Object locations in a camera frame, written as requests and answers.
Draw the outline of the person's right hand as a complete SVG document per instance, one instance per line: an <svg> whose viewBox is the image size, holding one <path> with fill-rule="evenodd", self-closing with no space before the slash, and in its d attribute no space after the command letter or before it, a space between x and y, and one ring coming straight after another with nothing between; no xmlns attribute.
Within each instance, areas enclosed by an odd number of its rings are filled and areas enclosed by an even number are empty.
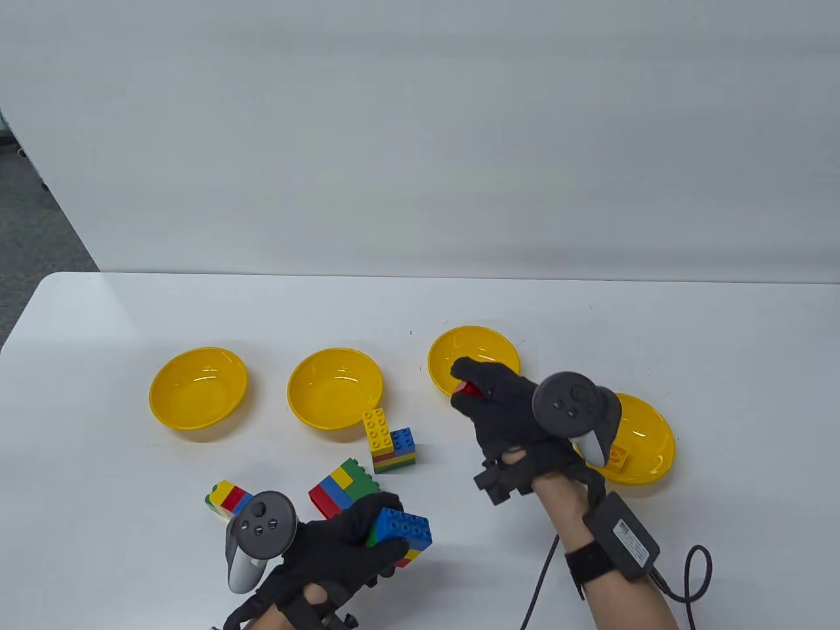
<svg viewBox="0 0 840 630"><path fill-rule="evenodd" d="M537 384L502 363L469 357L454 360L451 375L464 385L451 406L471 420L485 456L475 485L495 506L513 492L531 494L537 478L554 473L582 483L591 506L604 500L604 477L573 441L594 438L593 451L606 459L617 435L617 396L575 372Z"/></svg>

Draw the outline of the person's left hand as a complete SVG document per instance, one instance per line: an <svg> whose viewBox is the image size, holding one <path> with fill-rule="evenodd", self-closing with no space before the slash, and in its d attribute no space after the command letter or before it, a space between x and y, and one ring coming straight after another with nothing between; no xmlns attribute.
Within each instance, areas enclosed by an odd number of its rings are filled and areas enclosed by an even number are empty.
<svg viewBox="0 0 840 630"><path fill-rule="evenodd" d="M363 586L372 588L390 577L408 552L404 538L368 547L366 541L381 512L403 510L396 493L363 496L347 510L325 521L298 525L296 537L262 583L223 622L224 629L324 628L325 617L339 607L324 584L340 586L353 597Z"/></svg>

